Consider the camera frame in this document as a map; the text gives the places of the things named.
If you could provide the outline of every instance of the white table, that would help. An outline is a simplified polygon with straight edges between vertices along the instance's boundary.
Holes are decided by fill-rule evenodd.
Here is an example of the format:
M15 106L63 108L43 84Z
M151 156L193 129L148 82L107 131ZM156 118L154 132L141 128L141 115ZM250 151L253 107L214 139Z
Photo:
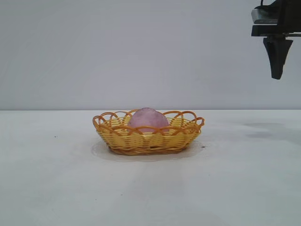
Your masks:
M0 112L0 225L300 226L301 111L195 112L188 151L135 157L102 111Z

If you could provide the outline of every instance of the yellow basket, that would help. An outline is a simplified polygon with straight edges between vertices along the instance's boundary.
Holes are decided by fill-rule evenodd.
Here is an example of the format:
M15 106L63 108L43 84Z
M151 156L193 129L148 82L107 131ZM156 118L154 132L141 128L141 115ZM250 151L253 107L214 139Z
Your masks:
M179 153L201 134L205 123L204 118L197 117L194 112L169 111L163 113L168 119L168 127L127 126L136 111L106 112L93 118L97 133L113 152L123 155ZM188 114L192 120L184 117ZM143 128L154 129L154 132L142 133L139 129Z

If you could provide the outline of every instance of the pink ball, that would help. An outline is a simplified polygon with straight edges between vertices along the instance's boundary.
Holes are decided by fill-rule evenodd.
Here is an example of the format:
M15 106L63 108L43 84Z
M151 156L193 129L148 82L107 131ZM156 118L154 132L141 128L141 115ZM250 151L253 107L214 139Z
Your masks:
M137 128L140 126L162 128L169 126L169 123L167 118L162 113L157 112L152 108L145 107L134 113L128 123L128 126L132 128ZM154 129L144 128L139 129L139 131L141 131L142 133L154 132Z

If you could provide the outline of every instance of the woven basket rim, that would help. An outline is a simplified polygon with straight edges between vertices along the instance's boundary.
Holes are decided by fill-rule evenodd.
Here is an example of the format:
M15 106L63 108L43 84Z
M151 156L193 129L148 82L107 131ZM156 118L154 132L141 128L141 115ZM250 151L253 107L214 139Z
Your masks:
M167 117L168 114L177 114L176 116L174 117L167 117L170 121L172 120L181 120L183 121L183 123L185 122L186 125L190 124L189 127L176 127L176 126L166 126L166 127L163 127L163 128L155 128L155 127L151 127L151 126L142 126L142 127L136 127L136 128L132 128L132 127L129 127L129 126L125 126L125 125L117 125L117 126L111 126L111 121L120 121L124 123L124 120L127 118L127 117L132 117L132 113L135 113L136 111L138 111L138 109L134 109L134 110L131 110L131 111L116 111L116 112L104 112L102 113L101 115L97 115L97 116L94 116L93 117L93 125L94 127L96 128L96 131L98 133L102 133L104 131L109 131L110 133L114 133L118 136L130 136L134 133L137 133L141 136L147 136L147 135L155 135L155 134L161 134L162 136L176 136L177 134L179 133L183 133L183 134L187 134L186 131L189 131L191 130L192 132L190 132L189 134L191 133L200 133L201 132L201 128L202 126L204 126L205 124L205 119L203 117L197 117L197 115L192 112L192 111L167 111L167 112L164 112L162 113L163 115L165 115ZM119 117L117 114L118 113L124 113L125 116L123 117ZM192 120L188 120L184 117L185 114L192 114L194 119ZM106 120L104 118L104 116L107 116L109 115L110 116L110 119L109 120ZM145 129L145 128L148 128L148 129L153 129L154 132L149 132L149 133L143 133L140 131L140 129ZM118 130L127 130L128 131L128 134L124 135L119 133ZM173 134L167 134L164 130L166 129L171 129L171 130L174 130L174 133Z

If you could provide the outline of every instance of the white backdrop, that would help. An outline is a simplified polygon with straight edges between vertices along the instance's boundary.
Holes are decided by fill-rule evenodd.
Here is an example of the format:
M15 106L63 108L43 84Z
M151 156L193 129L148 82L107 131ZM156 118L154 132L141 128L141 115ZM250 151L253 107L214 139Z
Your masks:
M301 39L273 80L259 4L1 0L0 109L301 109Z

